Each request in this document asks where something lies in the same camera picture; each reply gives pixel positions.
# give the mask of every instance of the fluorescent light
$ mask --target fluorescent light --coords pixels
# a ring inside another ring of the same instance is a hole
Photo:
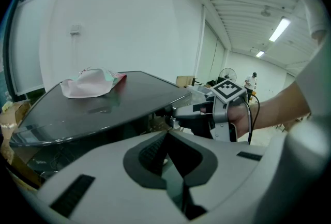
[[[258,54],[257,54],[257,57],[260,57],[260,56],[262,56],[264,54],[264,52],[263,51],[260,51]]]
[[[269,39],[272,42],[275,42],[277,38],[285,31],[285,29],[290,25],[291,21],[287,18],[281,19],[279,25],[277,26],[276,30],[274,31],[273,35]]]

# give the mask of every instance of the ceiling beam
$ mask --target ceiling beam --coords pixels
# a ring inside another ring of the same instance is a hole
[[[259,34],[253,34],[253,33],[244,32],[244,31],[235,31],[235,30],[228,29],[228,33],[230,36],[233,37],[232,40],[235,40],[237,37],[240,37],[240,36],[248,37],[248,39],[246,38],[246,40],[256,39],[256,40],[260,40],[261,42],[262,42],[262,40],[265,40],[265,38]]]
[[[210,0],[198,0],[202,5],[206,7],[206,21],[213,28],[217,36],[219,37],[221,44],[224,48],[231,50],[231,42],[227,30],[218,15],[217,10]]]
[[[297,4],[295,5],[292,13],[290,15],[287,15],[287,18],[290,19],[291,24],[289,25],[289,27],[277,38],[277,40],[275,42],[269,41],[269,44],[266,48],[265,53],[268,53],[271,49],[273,49],[278,43],[280,43],[282,41],[282,39],[285,39],[285,37],[287,36],[287,34],[291,31],[289,30],[291,27],[295,26],[295,24],[297,22],[301,23],[302,20],[298,19],[297,16],[301,11],[305,11],[305,6],[304,4],[299,0],[297,2]]]
[[[265,33],[266,31],[260,30],[257,27],[249,28],[249,27],[244,27],[244,26],[230,26],[230,25],[225,25],[227,27],[228,33],[231,32],[236,32],[236,33],[248,33],[248,34],[253,34],[255,36],[260,36],[263,39],[267,38]]]
[[[252,23],[251,20],[254,20],[255,23],[260,23],[262,24],[263,26],[269,26],[269,27],[273,27],[274,26],[274,23],[272,21],[266,21],[266,20],[263,20],[263,19],[258,19],[258,18],[254,18],[254,17],[236,17],[236,16],[224,16],[224,15],[220,15],[220,17],[226,21],[237,21],[237,22],[248,22],[248,23]]]
[[[271,64],[274,64],[278,67],[281,67],[281,68],[285,68],[285,65],[271,57],[268,57],[268,56],[261,56],[260,58],[256,57],[256,53],[252,53],[248,50],[243,50],[243,49],[233,49],[232,52],[235,52],[235,53],[239,53],[239,54],[243,54],[243,55],[247,55],[247,56],[251,56],[251,57],[255,57],[256,59],[260,59],[260,60],[263,60],[263,61],[266,61],[266,62],[269,62]]]
[[[282,43],[282,45],[284,45],[285,47],[287,48],[291,48],[291,49],[294,49],[294,50],[297,50],[297,51],[300,51],[301,53],[304,53],[305,55],[307,55],[308,57],[311,57],[313,52],[311,52],[310,50],[307,50],[304,46],[300,45],[300,46],[297,46],[297,45],[290,45],[290,44],[287,44],[287,43]]]
[[[304,68],[307,65],[308,61],[301,61],[297,63],[288,64],[285,69],[297,69]]]

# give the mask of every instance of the black vent slot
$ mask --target black vent slot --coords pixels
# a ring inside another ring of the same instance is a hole
[[[167,155],[166,136],[159,138],[139,153],[141,165],[159,176],[162,174],[163,161]]]
[[[192,146],[172,136],[169,137],[169,156],[174,162],[176,169],[184,178],[192,172],[202,161],[202,154]]]
[[[239,152],[237,156],[256,161],[260,161],[262,159],[262,155],[253,154],[249,152]]]
[[[51,208],[68,218],[94,179],[94,177],[84,174],[78,176],[62,195],[52,203]]]

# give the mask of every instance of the floor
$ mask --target floor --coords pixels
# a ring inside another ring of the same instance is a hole
[[[188,128],[184,128],[185,133],[192,134],[191,130]],[[281,128],[274,127],[267,127],[262,129],[254,130],[251,145],[255,146],[264,146],[267,147],[274,136],[278,135],[286,135],[287,132],[282,132]],[[248,140],[248,133],[243,135],[238,141],[247,141]]]

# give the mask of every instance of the human arm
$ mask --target human arm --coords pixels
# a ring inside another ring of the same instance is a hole
[[[250,83],[249,83],[249,76],[246,78],[246,80],[245,80],[245,84],[248,85],[248,86],[250,86]]]
[[[254,120],[258,104],[251,107],[252,119]],[[260,103],[260,112],[254,129],[270,127],[288,122],[310,112],[307,102],[298,85],[293,82],[289,87],[281,91],[268,101]],[[247,109],[244,105],[228,109],[229,122],[237,128],[237,136],[241,137],[248,132]]]

